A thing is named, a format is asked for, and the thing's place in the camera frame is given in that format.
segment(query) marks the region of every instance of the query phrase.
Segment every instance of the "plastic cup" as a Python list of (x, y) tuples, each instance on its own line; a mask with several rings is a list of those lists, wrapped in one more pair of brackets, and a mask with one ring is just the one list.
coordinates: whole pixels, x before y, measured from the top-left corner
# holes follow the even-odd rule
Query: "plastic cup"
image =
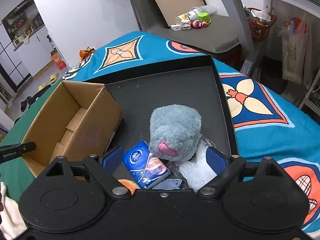
[(183, 20), (190, 20), (191, 22), (198, 19), (198, 15), (201, 13), (199, 8), (193, 8), (191, 11), (188, 11), (184, 14), (181, 14), (176, 17), (176, 24), (182, 25)]
[(199, 11), (199, 13), (207, 12), (209, 15), (215, 13), (217, 10), (217, 8), (212, 4), (199, 6), (199, 7), (193, 7), (191, 10), (194, 10), (194, 9), (197, 9)]

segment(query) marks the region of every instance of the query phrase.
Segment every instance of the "black tray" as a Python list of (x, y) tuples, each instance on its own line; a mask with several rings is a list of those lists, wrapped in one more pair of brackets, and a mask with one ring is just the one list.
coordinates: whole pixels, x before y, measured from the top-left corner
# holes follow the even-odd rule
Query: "black tray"
[[(141, 140), (150, 140), (152, 111), (161, 106), (185, 105), (202, 117), (201, 134), (225, 155), (238, 155), (235, 131), (219, 74), (210, 55), (187, 57), (133, 67), (87, 82), (106, 84), (122, 106), (121, 122), (111, 147), (126, 152)], [(116, 179), (132, 179), (121, 165)]]

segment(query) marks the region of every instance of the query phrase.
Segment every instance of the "blue cloth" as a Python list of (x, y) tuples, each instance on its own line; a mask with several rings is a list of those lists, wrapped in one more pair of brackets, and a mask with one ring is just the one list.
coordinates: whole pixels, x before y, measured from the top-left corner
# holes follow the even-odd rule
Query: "blue cloth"
[[(98, 49), (63, 76), (86, 81), (126, 68), (202, 53), (143, 32), (128, 33)], [(320, 126), (281, 96), (214, 60), (232, 114), (239, 153), (248, 161), (271, 156), (310, 201), (303, 229), (320, 229)]]
[(152, 189), (180, 189), (181, 179), (164, 179)]

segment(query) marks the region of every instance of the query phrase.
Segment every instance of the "blue tissue package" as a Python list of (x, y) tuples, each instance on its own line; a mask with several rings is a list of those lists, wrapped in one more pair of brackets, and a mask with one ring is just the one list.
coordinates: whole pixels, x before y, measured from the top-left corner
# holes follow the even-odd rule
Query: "blue tissue package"
[(142, 189), (152, 188), (170, 175), (164, 163), (150, 153), (145, 141), (127, 151), (122, 161)]

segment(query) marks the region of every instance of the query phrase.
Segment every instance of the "orange object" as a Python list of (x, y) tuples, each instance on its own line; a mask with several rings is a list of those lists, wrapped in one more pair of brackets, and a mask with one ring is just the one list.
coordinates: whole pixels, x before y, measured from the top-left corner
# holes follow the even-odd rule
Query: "orange object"
[(131, 191), (131, 195), (134, 193), (136, 189), (140, 189), (137, 183), (128, 180), (128, 179), (118, 179), (118, 181), (124, 185), (127, 189)]
[(80, 56), (81, 61), (83, 61), (85, 58), (90, 57), (90, 55), (92, 53), (94, 53), (95, 51), (96, 51), (95, 49), (90, 49), (89, 47), (87, 47), (86, 50), (80, 50), (79, 56)]
[(51, 59), (55, 62), (59, 70), (64, 69), (67, 65), (63, 62), (63, 60), (59, 57), (58, 53), (54, 53), (51, 56)]
[[(301, 19), (299, 17), (294, 17), (293, 18), (293, 22), (294, 22), (294, 29), (298, 29), (300, 23), (301, 23)], [(291, 25), (291, 21), (290, 21), (290, 18), (288, 20), (286, 20), (285, 22), (285, 25), (289, 26)], [(307, 24), (305, 24), (305, 28), (304, 28), (304, 32), (303, 33), (306, 33), (307, 32)]]

